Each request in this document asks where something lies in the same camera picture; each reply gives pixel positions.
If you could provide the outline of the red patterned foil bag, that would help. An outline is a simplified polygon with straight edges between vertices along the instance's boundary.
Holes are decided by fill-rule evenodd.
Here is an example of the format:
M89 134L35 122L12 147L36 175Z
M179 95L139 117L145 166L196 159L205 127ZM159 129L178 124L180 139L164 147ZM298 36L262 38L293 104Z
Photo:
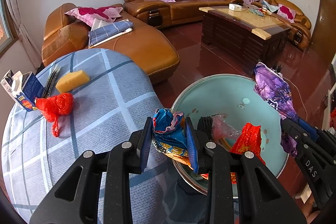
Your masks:
M224 139L215 141L220 143L221 141L225 142ZM257 158L266 165L265 161L262 159L261 153L261 126L254 126L251 123L246 123L241 131L240 136L237 140L234 140L235 143L233 146L228 146L227 151L235 154L242 155L247 151L253 152Z

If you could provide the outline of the folded blue plaid cloth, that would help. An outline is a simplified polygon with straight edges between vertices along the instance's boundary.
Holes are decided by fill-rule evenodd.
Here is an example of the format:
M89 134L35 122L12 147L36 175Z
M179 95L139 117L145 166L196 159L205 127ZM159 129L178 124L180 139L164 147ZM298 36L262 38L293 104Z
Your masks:
M93 48L110 39L117 38L133 30L133 23L127 20L108 23L95 19L90 32L88 32L88 47Z

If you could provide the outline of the window with white frame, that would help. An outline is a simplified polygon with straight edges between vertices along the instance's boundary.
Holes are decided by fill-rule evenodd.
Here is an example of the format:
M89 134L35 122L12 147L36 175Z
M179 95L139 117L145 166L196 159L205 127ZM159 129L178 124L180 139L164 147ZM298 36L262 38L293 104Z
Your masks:
M0 57L18 40L14 21L10 15L6 0L1 0L1 44Z

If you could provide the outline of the brown wooden door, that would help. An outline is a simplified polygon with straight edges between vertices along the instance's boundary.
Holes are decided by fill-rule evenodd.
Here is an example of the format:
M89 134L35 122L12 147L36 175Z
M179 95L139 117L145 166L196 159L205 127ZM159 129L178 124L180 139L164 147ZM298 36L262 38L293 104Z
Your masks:
M335 0L320 0L318 16L311 38L311 49L326 64L335 55Z

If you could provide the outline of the blue orange snack wrapper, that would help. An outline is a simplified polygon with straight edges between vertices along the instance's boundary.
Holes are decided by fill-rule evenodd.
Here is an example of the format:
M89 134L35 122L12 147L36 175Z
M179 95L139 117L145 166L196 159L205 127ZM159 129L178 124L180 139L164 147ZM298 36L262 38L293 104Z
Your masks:
M157 109L153 116L152 142L155 149L191 168L185 133L185 115L181 111Z

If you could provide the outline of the beige curtain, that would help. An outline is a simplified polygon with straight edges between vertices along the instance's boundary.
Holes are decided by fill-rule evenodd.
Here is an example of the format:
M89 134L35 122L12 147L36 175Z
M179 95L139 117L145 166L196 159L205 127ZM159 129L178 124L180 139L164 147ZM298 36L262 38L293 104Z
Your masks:
M22 22L18 0L6 0L6 3L9 9L10 16L14 22L15 30L18 34L18 39L21 42L34 68L38 69L38 67L40 67L42 63L41 54L39 53L37 46L34 44L32 38L30 37L26 26Z

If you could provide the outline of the white paper box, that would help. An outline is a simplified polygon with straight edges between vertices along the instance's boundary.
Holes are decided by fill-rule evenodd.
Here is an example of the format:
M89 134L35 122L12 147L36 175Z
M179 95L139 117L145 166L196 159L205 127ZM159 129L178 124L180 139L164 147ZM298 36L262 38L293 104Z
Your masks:
M7 73L2 77L1 79L1 85L3 86L3 88L5 89L5 91L7 92L7 94L11 97L11 99L15 100L15 98L13 97L13 90L12 90L12 83L13 83L13 71L11 69L9 69L7 71Z

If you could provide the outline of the orange leather chaise sofa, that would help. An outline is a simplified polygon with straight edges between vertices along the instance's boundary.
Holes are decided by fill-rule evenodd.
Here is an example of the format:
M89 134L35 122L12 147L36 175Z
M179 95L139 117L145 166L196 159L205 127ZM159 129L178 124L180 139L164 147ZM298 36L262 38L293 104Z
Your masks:
M68 53L88 48L88 32L91 28L75 17L66 15L75 7L73 3L64 3L48 16L41 52L44 65ZM164 34L125 11L121 13L121 19L130 20L133 30L109 39L99 47L130 57L154 84L171 77L180 58Z

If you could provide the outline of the yellow sponge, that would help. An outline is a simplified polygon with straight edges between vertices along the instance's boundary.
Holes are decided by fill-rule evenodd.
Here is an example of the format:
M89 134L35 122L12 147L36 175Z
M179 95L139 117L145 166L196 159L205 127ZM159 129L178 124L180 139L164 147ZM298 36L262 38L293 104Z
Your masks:
M83 71L69 72L61 77L56 83L59 93L66 93L90 81L90 77Z

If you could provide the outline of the teal enamel trash bucket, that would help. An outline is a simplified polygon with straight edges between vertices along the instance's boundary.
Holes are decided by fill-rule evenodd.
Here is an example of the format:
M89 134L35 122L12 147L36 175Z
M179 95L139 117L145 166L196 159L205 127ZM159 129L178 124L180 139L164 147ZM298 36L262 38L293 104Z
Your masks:
M254 91L255 82L245 76L212 75L189 85L174 101L171 110L181 111L197 126L200 117L220 114L236 130L246 123L261 127L261 157L276 176L283 172L288 154L281 141L279 113Z

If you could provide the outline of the purple foil wrapper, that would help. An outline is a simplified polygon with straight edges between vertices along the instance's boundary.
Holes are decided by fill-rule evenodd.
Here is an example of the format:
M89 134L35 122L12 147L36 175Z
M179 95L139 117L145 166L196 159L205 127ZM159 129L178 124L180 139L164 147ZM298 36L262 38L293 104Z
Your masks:
M254 68L254 91L263 101L273 107L282 120L290 119L298 123L298 115L293 106L291 89L282 75L258 62Z

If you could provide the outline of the red plastic bag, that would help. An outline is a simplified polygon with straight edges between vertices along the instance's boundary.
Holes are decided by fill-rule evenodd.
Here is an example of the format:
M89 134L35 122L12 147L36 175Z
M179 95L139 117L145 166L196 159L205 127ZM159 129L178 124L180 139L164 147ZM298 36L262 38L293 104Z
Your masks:
M62 93L49 98L37 98L35 106L41 111L46 121L52 123L52 135L59 137L59 117L71 113L74 97L71 93Z

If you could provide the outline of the clear plastic bag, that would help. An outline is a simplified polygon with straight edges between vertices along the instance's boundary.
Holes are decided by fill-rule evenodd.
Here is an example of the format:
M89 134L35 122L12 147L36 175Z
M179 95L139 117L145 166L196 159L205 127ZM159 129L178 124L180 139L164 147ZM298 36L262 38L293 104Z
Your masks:
M215 141L218 141L220 139L238 139L241 131L228 124L225 121L226 116L217 114L213 115L211 118L213 119L212 137Z

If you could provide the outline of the dark foil packet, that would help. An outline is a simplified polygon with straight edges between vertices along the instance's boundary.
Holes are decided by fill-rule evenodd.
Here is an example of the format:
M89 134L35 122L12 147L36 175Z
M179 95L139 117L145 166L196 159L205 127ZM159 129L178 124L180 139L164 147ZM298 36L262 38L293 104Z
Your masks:
M46 82L45 89L42 94L43 98L48 98L51 95L52 89L55 86L59 72L60 72L60 66L56 65L56 67L54 67Z

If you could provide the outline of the white tissue box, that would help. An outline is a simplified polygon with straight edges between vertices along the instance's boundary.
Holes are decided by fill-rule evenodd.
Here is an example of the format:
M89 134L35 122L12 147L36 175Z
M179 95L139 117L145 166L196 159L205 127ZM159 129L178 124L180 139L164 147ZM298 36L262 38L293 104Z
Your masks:
M228 6L230 11L242 11L242 6L234 3L230 3Z

